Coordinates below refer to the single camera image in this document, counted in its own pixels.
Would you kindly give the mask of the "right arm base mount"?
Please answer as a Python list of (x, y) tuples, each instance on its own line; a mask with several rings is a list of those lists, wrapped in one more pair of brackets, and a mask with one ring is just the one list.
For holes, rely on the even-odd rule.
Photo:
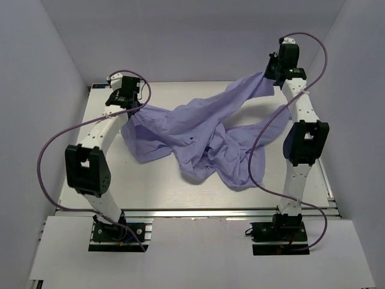
[(277, 213), (270, 222), (253, 222), (245, 235), (251, 237), (254, 256), (308, 255), (302, 215)]

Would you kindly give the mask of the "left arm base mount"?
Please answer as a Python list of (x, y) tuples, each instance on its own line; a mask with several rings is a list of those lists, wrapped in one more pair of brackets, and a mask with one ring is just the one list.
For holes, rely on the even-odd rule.
[(93, 226), (88, 244), (89, 252), (145, 252), (149, 247), (152, 234), (150, 221), (133, 220), (126, 225), (134, 232), (143, 246), (139, 245), (134, 235), (116, 225), (104, 223), (93, 217)]

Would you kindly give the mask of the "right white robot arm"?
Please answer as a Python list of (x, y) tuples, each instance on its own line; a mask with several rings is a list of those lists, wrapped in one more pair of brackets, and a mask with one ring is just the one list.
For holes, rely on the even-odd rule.
[(320, 121), (307, 91), (307, 76), (297, 67), (300, 48), (289, 36), (279, 39), (279, 50), (269, 55), (265, 77), (274, 80), (286, 97), (292, 127), (283, 142), (286, 178), (283, 196), (273, 215), (271, 231), (279, 240), (287, 239), (301, 228), (301, 204), (308, 174), (321, 156), (330, 127)]

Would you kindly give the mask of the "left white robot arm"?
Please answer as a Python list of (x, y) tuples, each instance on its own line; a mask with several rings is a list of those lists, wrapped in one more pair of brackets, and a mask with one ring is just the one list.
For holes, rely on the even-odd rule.
[(97, 222), (107, 223), (106, 233), (113, 240), (126, 236), (123, 211), (109, 190), (111, 172), (106, 153), (121, 127), (141, 106), (138, 100), (142, 77), (124, 75), (120, 70), (107, 78), (112, 93), (105, 102), (101, 119), (77, 145), (65, 150), (66, 176), (70, 188), (82, 195), (101, 214)]

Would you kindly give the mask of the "purple jacket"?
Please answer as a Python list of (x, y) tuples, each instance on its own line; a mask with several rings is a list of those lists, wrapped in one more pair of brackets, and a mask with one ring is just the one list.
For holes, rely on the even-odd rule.
[(186, 105), (166, 110), (147, 104), (121, 128), (125, 144), (139, 163), (170, 154), (180, 171), (196, 181), (213, 173), (232, 190), (261, 184), (265, 174), (264, 147), (285, 130), (289, 109), (275, 110), (272, 123), (226, 128), (224, 121), (254, 98), (272, 96), (274, 87), (262, 72), (230, 83), (210, 98), (195, 98)]

